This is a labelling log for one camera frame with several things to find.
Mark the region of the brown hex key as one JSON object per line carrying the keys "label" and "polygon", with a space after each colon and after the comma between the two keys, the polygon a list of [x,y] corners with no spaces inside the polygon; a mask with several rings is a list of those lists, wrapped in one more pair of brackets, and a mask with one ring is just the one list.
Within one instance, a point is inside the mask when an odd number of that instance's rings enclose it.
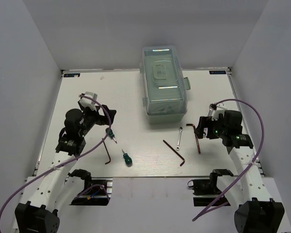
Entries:
{"label": "brown hex key", "polygon": [[196,146],[197,146],[197,151],[198,151],[198,154],[201,154],[201,149],[200,149],[200,144],[199,144],[199,141],[198,141],[198,137],[197,137],[196,134],[195,134],[195,130],[196,130],[195,125],[194,125],[194,124],[191,124],[191,123],[187,123],[186,126],[187,126],[187,127],[192,127],[192,128],[193,128],[194,137],[195,137]]}
{"label": "brown hex key", "polygon": [[109,151],[108,151],[108,149],[107,149],[107,146],[106,146],[105,141],[103,141],[103,145],[104,145],[104,148],[105,148],[106,154],[107,154],[108,159],[109,159],[109,160],[105,163],[105,165],[107,165],[107,164],[109,164],[109,163],[111,162],[111,157],[110,157],[110,154],[109,154]]}
{"label": "brown hex key", "polygon": [[185,163],[185,159],[184,159],[184,157],[182,156],[182,155],[180,155],[180,153],[176,150],[176,149],[174,149],[167,141],[165,141],[165,140],[163,140],[163,143],[176,155],[176,156],[178,156],[181,160],[182,160],[182,162],[180,163],[180,165],[179,166],[183,166],[184,165],[184,163]]}

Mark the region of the green screwdriver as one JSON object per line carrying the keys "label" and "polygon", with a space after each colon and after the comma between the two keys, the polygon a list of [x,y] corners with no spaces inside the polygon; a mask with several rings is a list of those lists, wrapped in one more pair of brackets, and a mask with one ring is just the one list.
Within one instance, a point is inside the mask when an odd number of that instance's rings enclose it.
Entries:
{"label": "green screwdriver", "polygon": [[109,138],[111,138],[117,144],[117,140],[115,138],[115,135],[114,135],[112,129],[106,128],[105,132],[109,136]]}
{"label": "green screwdriver", "polygon": [[132,166],[132,159],[131,159],[131,157],[126,152],[124,152],[124,150],[122,150],[122,153],[123,153],[123,158],[125,160],[125,164],[127,166]]}

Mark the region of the small silver ratchet wrench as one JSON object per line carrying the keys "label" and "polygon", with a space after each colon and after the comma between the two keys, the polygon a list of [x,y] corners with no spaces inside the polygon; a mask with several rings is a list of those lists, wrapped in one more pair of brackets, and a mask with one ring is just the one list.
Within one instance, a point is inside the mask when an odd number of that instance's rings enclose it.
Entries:
{"label": "small silver ratchet wrench", "polygon": [[178,140],[176,145],[176,150],[180,150],[180,142],[181,142],[181,136],[182,136],[183,128],[179,128],[179,134],[178,134]]}

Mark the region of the green plastic toolbox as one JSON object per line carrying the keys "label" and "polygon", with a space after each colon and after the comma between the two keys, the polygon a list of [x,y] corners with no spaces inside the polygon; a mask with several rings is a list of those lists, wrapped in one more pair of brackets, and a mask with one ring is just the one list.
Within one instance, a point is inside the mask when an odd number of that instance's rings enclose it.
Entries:
{"label": "green plastic toolbox", "polygon": [[175,46],[142,49],[140,73],[149,124],[177,123],[187,113],[190,82],[184,78]]}

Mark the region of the large silver ratchet wrench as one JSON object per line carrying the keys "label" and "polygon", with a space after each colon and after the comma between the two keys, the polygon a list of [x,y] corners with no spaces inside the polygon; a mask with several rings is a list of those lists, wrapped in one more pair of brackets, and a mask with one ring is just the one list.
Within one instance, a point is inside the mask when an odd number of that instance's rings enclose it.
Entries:
{"label": "large silver ratchet wrench", "polygon": [[214,111],[214,108],[213,107],[216,107],[214,104],[210,104],[209,105],[209,111],[208,111],[208,117],[212,116],[212,113]]}

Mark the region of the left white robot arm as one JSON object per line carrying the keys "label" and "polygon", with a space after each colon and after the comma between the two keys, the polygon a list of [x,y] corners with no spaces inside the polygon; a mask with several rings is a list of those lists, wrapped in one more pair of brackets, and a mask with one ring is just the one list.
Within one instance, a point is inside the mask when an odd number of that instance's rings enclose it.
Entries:
{"label": "left white robot arm", "polygon": [[116,110],[106,105],[80,103],[65,115],[55,156],[42,182],[26,203],[15,209],[16,222],[21,233],[55,233],[59,229],[58,212],[78,194],[87,194],[93,188],[91,173],[73,169],[86,145],[85,136],[94,125],[111,126]]}

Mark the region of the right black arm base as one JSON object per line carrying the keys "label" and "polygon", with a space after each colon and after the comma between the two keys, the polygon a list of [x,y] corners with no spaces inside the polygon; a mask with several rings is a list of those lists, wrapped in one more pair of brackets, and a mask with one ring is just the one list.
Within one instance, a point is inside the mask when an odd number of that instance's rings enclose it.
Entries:
{"label": "right black arm base", "polygon": [[221,194],[221,191],[217,187],[217,179],[225,175],[234,176],[228,169],[214,169],[208,178],[198,178],[188,181],[188,188],[193,190],[194,207],[206,207]]}

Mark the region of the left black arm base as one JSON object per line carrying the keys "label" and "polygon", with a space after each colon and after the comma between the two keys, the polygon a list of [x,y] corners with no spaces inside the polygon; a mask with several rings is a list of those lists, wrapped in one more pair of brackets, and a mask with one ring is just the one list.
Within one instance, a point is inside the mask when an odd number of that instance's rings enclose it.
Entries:
{"label": "left black arm base", "polygon": [[112,195],[112,178],[93,178],[91,173],[83,169],[75,169],[68,174],[66,182],[76,178],[81,183],[77,195],[70,205],[77,206],[107,206]]}

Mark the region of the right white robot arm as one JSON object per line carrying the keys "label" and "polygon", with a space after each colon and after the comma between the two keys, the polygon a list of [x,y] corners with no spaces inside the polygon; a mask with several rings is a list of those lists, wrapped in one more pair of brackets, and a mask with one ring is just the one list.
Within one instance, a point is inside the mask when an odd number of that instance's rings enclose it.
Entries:
{"label": "right white robot arm", "polygon": [[195,135],[201,139],[222,140],[238,175],[227,169],[214,170],[217,177],[209,181],[210,190],[222,193],[234,212],[239,233],[275,233],[285,213],[284,206],[274,201],[267,190],[256,163],[253,143],[243,134],[242,114],[234,110],[219,110],[199,119]]}

